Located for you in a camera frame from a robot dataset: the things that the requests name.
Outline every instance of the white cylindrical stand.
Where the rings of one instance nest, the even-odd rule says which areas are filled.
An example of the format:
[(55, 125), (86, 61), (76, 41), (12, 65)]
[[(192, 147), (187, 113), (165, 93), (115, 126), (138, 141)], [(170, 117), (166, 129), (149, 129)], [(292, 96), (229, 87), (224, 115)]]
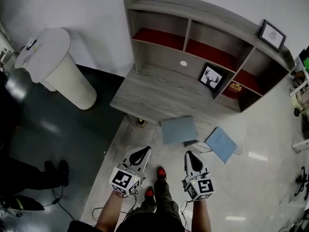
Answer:
[(95, 89), (77, 68), (69, 53), (45, 81), (82, 110), (90, 109), (97, 99)]

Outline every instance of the wooden shelf unit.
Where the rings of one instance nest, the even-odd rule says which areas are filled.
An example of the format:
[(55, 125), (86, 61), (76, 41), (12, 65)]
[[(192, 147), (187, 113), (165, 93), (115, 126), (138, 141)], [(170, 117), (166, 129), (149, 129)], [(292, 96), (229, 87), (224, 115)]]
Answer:
[(238, 104), (240, 111), (266, 95), (295, 66), (285, 46), (278, 53), (258, 39), (259, 26), (213, 4), (199, 0), (124, 2), (137, 72), (154, 65), (198, 83), (208, 62), (226, 73), (212, 93), (215, 101), (222, 99), (231, 82), (246, 88), (238, 100), (224, 98), (231, 107)]

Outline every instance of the framed picture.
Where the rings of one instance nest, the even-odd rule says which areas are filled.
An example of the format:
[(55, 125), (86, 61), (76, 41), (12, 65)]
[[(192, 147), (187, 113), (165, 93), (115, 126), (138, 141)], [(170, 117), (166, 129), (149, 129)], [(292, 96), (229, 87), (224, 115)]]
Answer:
[(199, 81), (215, 92), (225, 79), (225, 73), (209, 63), (205, 64), (204, 70)]
[(264, 20), (259, 39), (279, 52), (283, 47), (286, 36), (279, 29)]

